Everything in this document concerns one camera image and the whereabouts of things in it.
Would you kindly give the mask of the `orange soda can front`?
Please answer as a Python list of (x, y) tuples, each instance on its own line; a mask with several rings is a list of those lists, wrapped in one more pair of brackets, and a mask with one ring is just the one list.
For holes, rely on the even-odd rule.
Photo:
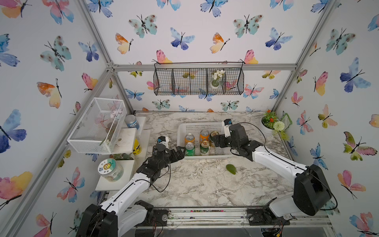
[(188, 143), (195, 143), (195, 136), (191, 133), (185, 135), (185, 145)]

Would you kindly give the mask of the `orange soda can back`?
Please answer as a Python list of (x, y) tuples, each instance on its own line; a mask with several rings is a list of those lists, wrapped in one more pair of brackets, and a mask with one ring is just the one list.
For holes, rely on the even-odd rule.
[(203, 141), (209, 141), (210, 133), (208, 130), (203, 129), (199, 134), (199, 143), (202, 143)]

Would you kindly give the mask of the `white tiered shelf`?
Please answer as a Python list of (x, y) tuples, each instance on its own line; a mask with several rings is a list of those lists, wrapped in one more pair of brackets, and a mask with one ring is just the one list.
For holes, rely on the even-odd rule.
[(119, 180), (110, 182), (107, 179), (100, 177), (95, 188), (96, 191), (101, 192), (120, 190), (129, 182), (129, 180), (135, 174), (137, 168), (146, 159), (151, 131), (144, 129), (146, 117), (137, 117), (137, 121), (140, 125), (139, 129), (123, 128), (120, 131), (119, 138), (121, 140), (116, 143), (114, 147), (114, 154), (132, 153), (135, 140), (138, 140), (140, 144), (140, 147), (142, 149), (141, 153), (136, 155), (133, 160), (119, 162), (124, 170), (123, 176)]

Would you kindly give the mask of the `green leaf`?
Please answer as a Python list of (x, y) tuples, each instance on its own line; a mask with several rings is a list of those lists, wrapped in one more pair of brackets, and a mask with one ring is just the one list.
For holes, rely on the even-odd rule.
[(232, 164), (226, 165), (226, 169), (227, 169), (227, 171), (229, 171), (233, 175), (236, 175), (236, 173), (237, 173), (236, 167)]

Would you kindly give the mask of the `green gold beer can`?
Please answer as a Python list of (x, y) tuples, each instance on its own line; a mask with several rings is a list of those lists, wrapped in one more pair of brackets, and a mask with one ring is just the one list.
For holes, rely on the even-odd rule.
[(200, 154), (202, 156), (209, 155), (209, 151), (210, 151), (210, 143), (209, 143), (209, 141), (207, 141), (207, 140), (201, 141), (199, 147), (200, 147)]

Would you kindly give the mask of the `orange soda can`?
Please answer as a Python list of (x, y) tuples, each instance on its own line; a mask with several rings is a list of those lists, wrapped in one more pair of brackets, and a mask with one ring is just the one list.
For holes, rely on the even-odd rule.
[(199, 134), (199, 143), (202, 143), (203, 141), (209, 141), (210, 133), (208, 130), (203, 129)]
[(195, 136), (191, 133), (185, 135), (185, 145), (188, 143), (195, 143)]

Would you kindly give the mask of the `green soda can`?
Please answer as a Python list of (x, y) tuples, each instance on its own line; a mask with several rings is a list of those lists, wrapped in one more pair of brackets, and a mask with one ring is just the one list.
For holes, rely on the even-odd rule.
[(192, 142), (186, 143), (185, 149), (186, 149), (185, 156), (188, 156), (188, 157), (195, 156), (195, 145), (194, 145), (194, 143), (192, 143)]

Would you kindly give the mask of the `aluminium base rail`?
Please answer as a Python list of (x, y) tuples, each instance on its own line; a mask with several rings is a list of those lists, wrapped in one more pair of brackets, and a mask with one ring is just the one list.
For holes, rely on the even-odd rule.
[(78, 233), (83, 236), (119, 236), (135, 227), (167, 228), (234, 228), (283, 226), (331, 228), (325, 212), (308, 216), (301, 213), (273, 217), (258, 206), (254, 207), (144, 207), (141, 204), (128, 208), (117, 216), (100, 207), (90, 206), (83, 215)]

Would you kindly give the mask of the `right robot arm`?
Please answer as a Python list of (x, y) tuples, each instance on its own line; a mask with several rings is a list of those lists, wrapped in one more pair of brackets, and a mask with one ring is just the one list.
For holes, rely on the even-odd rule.
[(264, 208), (272, 217), (284, 217), (297, 212), (314, 216), (334, 198), (318, 166), (299, 164), (270, 151), (265, 144), (249, 139), (241, 123), (233, 124), (230, 119), (226, 119), (222, 127), (224, 134), (216, 136), (216, 147), (229, 148), (233, 155), (271, 169), (294, 187), (291, 195), (275, 198), (265, 205)]

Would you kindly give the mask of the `white potted flower plant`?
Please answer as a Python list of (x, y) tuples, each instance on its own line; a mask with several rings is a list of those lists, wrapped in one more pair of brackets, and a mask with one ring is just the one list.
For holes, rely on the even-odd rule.
[(276, 112), (267, 110), (261, 119), (261, 125), (266, 130), (266, 134), (278, 136), (284, 141), (289, 141), (290, 137), (284, 130), (284, 123), (280, 120)]

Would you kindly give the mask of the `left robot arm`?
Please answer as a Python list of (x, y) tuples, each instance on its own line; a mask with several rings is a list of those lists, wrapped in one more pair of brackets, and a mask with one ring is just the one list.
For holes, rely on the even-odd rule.
[(77, 237), (121, 237), (141, 223), (152, 223), (154, 207), (136, 198), (161, 176), (161, 170), (185, 157), (186, 149), (153, 147), (152, 156), (137, 169), (131, 180), (100, 205), (90, 205), (84, 212)]

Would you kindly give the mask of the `yellow bottle on shelf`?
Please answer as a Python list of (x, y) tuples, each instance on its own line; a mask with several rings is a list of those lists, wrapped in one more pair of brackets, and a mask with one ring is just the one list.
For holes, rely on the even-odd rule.
[(136, 138), (134, 142), (134, 147), (133, 147), (133, 154), (139, 155), (141, 151), (142, 151), (141, 145), (139, 143), (139, 140)]

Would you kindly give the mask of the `white mesh box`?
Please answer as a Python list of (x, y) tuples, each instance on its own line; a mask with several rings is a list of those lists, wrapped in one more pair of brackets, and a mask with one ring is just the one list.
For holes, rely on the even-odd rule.
[(67, 141), (78, 153), (109, 155), (114, 150), (126, 115), (123, 100), (95, 97)]

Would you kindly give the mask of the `blue grey can on shelf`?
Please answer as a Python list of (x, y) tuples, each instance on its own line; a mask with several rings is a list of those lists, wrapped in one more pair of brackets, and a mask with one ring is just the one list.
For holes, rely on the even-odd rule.
[(134, 115), (127, 115), (125, 117), (125, 123), (126, 123), (128, 128), (139, 129), (139, 127), (140, 127), (139, 122)]

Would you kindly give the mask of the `green tan can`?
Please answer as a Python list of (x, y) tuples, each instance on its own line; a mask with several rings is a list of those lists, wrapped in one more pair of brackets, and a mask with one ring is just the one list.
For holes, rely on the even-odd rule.
[(209, 136), (209, 142), (211, 147), (219, 147), (220, 134), (218, 131), (212, 131)]

